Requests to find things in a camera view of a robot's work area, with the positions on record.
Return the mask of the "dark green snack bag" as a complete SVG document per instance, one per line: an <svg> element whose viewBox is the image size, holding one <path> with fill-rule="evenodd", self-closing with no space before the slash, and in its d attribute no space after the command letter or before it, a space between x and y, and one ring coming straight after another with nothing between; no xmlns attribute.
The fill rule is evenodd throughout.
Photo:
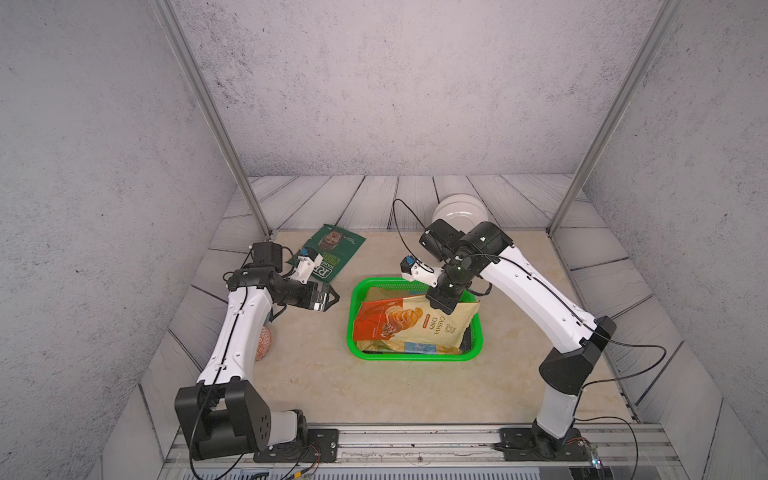
<svg viewBox="0 0 768 480"><path fill-rule="evenodd" d="M307 251L316 251L322 256L322 261L314 268L312 277L322 282L331 283L334 278L347 265L357 253L366 239L341 227L324 224L310 239L308 239L299 252L290 260L295 265L298 255Z"/></svg>

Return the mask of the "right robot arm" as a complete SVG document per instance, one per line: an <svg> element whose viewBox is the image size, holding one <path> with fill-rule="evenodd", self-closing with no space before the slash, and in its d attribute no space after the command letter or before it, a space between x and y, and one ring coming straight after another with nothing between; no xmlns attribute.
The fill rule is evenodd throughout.
<svg viewBox="0 0 768 480"><path fill-rule="evenodd" d="M565 442L575 422L581 391L616 330L607 317L596 318L578 307L544 278L500 227L483 221L463 233L436 220L420 244L442 262L430 267L409 255L400 264L404 279L428 286L433 308L450 314L472 282L481 278L511 299L552 343L539 367L546 388L533 423L536 441L553 449Z"/></svg>

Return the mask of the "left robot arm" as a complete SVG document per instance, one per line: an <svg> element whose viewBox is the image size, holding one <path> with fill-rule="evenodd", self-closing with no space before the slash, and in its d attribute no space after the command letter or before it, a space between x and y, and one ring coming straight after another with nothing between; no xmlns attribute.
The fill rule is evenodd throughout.
<svg viewBox="0 0 768 480"><path fill-rule="evenodd" d="M228 307L211 357L174 408L190 457L202 461L309 446L300 410L274 413L253 385L262 329L273 306L325 312L340 296L327 283L285 278L268 268L239 269L227 280Z"/></svg>

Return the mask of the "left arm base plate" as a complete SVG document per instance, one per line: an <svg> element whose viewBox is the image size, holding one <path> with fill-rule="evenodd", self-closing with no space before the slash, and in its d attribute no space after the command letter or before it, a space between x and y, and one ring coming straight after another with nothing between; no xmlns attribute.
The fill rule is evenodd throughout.
<svg viewBox="0 0 768 480"><path fill-rule="evenodd" d="M268 447L256 453L253 461L265 463L334 463L339 447L339 430L312 428L300 432L292 442Z"/></svg>

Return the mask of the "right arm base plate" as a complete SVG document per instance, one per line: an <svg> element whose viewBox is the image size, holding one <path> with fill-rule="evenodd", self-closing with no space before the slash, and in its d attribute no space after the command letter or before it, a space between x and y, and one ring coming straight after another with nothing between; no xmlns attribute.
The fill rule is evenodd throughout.
<svg viewBox="0 0 768 480"><path fill-rule="evenodd" d="M509 427L499 431L500 441L492 448L507 462L590 462L592 453L580 431L571 427L561 439L554 439L536 425Z"/></svg>

